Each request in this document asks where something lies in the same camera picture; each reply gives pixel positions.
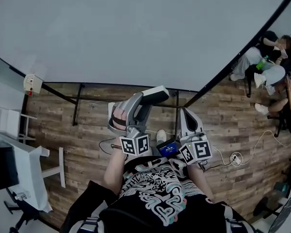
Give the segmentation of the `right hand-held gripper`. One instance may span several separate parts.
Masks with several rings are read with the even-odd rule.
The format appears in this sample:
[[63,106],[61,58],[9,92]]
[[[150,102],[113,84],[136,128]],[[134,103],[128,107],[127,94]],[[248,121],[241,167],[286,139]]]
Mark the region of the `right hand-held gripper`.
[[203,123],[193,111],[180,108],[178,131],[181,144],[179,151],[187,165],[203,162],[212,157],[209,140],[203,132]]

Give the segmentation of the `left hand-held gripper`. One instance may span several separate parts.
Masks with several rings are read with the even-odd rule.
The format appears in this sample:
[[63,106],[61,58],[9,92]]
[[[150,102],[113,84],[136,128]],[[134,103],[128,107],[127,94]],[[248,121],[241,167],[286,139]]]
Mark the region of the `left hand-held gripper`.
[[139,157],[150,150],[149,136],[146,133],[152,105],[142,105],[144,94],[134,94],[122,109],[126,112],[126,129],[119,130],[113,125],[113,112],[119,103],[115,103],[113,111],[108,110],[108,129],[120,138],[120,145],[124,154]]

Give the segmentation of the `black and white whiteboard eraser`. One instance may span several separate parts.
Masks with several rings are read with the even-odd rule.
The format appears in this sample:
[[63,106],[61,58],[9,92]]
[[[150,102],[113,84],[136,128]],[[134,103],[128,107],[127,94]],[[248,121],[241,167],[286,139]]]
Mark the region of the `black and white whiteboard eraser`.
[[159,104],[169,99],[169,92],[163,85],[142,91],[142,94],[140,105]]

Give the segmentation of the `person's left forearm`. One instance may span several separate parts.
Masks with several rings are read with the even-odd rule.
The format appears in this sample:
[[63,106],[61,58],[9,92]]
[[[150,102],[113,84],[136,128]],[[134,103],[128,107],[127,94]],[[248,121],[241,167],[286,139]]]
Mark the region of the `person's left forearm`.
[[101,183],[116,195],[119,195],[122,187],[125,159],[126,155],[122,150],[114,150]]

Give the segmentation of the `person's left hand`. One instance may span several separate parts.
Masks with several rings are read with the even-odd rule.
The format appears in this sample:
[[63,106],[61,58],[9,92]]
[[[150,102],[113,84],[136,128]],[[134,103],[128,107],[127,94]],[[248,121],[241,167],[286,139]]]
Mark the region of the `person's left hand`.
[[113,125],[115,128],[119,130],[125,130],[126,129],[126,120],[127,120],[127,113],[119,108],[116,107],[113,112]]

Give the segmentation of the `person's white shoe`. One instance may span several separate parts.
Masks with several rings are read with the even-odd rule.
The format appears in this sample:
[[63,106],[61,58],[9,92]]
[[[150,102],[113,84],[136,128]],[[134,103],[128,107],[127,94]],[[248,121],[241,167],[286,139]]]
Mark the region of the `person's white shoe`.
[[167,134],[165,130],[159,130],[156,134],[156,140],[157,143],[159,144],[160,142],[165,142],[167,140]]

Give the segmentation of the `small blue screen device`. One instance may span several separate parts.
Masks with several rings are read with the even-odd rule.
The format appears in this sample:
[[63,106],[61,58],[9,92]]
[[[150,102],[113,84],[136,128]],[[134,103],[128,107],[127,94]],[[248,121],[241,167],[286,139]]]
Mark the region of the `small blue screen device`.
[[175,156],[178,152],[177,144],[173,139],[158,144],[156,148],[162,157]]

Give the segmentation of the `person's black patterned shirt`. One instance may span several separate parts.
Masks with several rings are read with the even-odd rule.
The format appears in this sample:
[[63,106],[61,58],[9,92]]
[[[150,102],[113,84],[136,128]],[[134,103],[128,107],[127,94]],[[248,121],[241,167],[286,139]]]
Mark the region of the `person's black patterned shirt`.
[[95,182],[70,207],[60,233],[256,233],[225,202],[213,203],[179,159],[129,161],[118,195]]

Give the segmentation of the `green bottle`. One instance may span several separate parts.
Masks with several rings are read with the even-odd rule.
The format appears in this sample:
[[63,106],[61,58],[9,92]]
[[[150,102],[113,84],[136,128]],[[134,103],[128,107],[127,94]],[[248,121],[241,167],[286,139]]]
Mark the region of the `green bottle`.
[[263,58],[258,62],[258,64],[256,65],[256,68],[257,68],[258,70],[261,70],[261,69],[265,66],[265,64],[267,63],[268,58],[269,58],[268,55],[266,55],[265,57],[263,57]]

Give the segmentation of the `teal box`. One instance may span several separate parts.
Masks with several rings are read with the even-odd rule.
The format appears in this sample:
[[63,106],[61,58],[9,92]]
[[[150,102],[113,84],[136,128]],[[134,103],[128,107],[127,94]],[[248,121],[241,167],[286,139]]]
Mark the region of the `teal box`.
[[281,193],[286,193],[289,188],[289,185],[285,182],[276,182],[274,185],[274,190],[279,191]]

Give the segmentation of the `white box with red button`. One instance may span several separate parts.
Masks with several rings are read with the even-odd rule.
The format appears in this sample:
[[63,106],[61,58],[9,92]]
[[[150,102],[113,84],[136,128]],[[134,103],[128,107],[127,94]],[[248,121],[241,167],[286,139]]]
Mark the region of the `white box with red button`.
[[34,74],[28,74],[24,78],[24,91],[29,95],[39,94],[43,81]]

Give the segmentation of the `dark marble round table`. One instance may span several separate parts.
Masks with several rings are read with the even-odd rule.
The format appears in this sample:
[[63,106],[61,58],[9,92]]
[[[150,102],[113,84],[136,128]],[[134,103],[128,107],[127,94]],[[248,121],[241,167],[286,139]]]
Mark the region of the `dark marble round table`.
[[287,220],[290,214],[291,214],[291,197],[282,207],[282,210],[279,213],[276,213],[277,218],[272,223],[268,233],[276,233],[279,230],[279,228],[284,224],[284,222]]

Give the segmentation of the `white cloth covered table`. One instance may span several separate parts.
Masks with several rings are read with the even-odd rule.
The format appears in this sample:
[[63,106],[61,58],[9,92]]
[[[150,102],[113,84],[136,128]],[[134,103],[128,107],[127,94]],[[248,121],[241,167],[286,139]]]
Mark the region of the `white cloth covered table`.
[[12,146],[15,155],[19,184],[11,186],[10,189],[16,194],[22,191],[28,191],[31,198],[24,200],[25,202],[39,211],[51,212],[53,209],[49,203],[44,178],[59,174],[61,186],[63,188],[66,187],[64,149],[62,147],[59,148],[59,165],[43,171],[41,169],[40,157],[49,157],[48,149],[42,146],[34,148],[25,145],[1,133],[0,142]]

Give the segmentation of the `small clear item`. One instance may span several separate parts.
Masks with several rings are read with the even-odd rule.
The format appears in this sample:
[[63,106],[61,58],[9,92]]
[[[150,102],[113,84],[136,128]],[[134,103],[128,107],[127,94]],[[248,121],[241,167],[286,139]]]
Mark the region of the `small clear item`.
[[15,195],[15,199],[19,201],[30,199],[31,195],[28,191],[22,191]]

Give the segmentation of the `black monitor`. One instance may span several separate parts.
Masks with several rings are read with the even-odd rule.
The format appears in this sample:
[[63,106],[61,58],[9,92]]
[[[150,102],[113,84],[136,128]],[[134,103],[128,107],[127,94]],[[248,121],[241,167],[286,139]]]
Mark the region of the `black monitor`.
[[11,147],[0,148],[0,190],[19,184],[15,155]]

